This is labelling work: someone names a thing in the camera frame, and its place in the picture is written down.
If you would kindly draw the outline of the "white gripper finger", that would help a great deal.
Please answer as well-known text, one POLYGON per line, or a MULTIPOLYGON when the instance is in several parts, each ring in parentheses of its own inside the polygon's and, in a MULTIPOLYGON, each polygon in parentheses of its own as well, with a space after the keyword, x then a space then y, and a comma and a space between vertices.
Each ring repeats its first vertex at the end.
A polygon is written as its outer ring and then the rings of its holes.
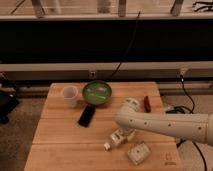
POLYGON ((136 130, 133 130, 131 133, 127 135, 127 141, 131 141, 135 137, 136 130))

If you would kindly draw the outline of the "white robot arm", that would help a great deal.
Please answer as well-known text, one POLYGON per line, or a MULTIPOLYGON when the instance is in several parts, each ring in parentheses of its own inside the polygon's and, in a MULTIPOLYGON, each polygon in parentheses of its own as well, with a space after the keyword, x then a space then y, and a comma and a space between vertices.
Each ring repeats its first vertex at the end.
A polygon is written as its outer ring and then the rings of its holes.
POLYGON ((139 112, 139 102, 127 98, 115 115, 122 127, 145 130, 213 146, 213 114, 139 112))

